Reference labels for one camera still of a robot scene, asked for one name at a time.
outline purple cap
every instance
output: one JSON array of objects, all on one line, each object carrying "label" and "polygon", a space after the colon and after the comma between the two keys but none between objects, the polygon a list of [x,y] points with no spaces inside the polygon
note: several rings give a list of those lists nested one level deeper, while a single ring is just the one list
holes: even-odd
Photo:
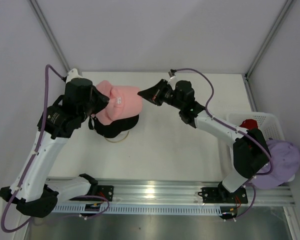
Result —
[{"label": "purple cap", "polygon": [[[251,180],[259,189],[272,189],[287,182],[300,166],[300,151],[291,142],[272,139],[266,141],[266,144],[272,157],[273,171],[269,175],[258,175]],[[258,173],[269,170],[270,164],[261,168]]]}]

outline white basket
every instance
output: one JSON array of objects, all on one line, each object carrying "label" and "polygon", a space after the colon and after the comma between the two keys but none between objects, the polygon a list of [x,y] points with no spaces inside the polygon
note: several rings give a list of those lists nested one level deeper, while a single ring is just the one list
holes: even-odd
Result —
[{"label": "white basket", "polygon": [[255,111],[230,112],[225,119],[236,126],[241,125],[244,120],[254,119],[266,141],[269,139],[285,140],[280,123],[273,114]]}]

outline pink cap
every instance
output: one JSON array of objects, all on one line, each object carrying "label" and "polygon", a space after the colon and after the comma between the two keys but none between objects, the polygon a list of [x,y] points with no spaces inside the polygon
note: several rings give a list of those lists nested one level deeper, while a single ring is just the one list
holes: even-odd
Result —
[{"label": "pink cap", "polygon": [[140,89],[135,86],[112,86],[104,80],[96,89],[110,98],[108,105],[95,116],[103,125],[113,121],[138,115],[142,110],[142,98],[137,94]]}]

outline gray wall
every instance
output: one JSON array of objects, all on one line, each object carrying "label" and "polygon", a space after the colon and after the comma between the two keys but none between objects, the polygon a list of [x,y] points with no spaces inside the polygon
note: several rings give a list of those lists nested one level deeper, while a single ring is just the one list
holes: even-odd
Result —
[{"label": "gray wall", "polygon": [[244,73],[285,0],[38,0],[71,66]]},{"label": "gray wall", "polygon": [[[254,72],[251,84],[259,111],[275,114],[286,139],[300,148],[300,0]],[[300,217],[300,169],[290,185]]]},{"label": "gray wall", "polygon": [[[0,0],[0,188],[16,179],[32,147],[46,64],[64,74],[27,1]],[[50,79],[51,103],[64,84]]]}]

